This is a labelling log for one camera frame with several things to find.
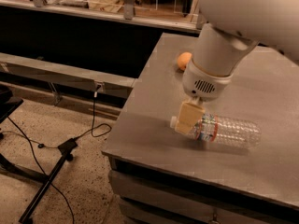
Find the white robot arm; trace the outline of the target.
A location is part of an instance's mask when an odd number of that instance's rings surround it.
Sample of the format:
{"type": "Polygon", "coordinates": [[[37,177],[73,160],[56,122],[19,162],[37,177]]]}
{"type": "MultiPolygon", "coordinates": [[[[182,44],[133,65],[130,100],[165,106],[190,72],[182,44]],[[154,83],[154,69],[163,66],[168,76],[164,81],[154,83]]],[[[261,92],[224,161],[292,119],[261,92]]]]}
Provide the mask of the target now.
{"type": "Polygon", "coordinates": [[[236,67],[258,44],[299,62],[299,0],[199,0],[206,19],[182,78],[190,97],[171,125],[179,133],[199,131],[204,101],[217,99],[236,67]]]}

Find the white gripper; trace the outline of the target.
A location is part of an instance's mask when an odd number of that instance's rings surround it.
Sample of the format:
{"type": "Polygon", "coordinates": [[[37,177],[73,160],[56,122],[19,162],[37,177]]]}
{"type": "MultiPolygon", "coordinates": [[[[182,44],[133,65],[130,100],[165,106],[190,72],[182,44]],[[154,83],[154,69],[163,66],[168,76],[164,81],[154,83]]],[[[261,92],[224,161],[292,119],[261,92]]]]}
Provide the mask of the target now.
{"type": "MultiPolygon", "coordinates": [[[[185,93],[192,98],[201,98],[203,101],[212,101],[221,96],[231,82],[228,77],[215,77],[198,68],[190,60],[182,77],[182,86],[185,93]]],[[[175,131],[188,134],[195,124],[203,117],[205,109],[200,100],[189,100],[181,104],[175,125],[175,131]]]]}

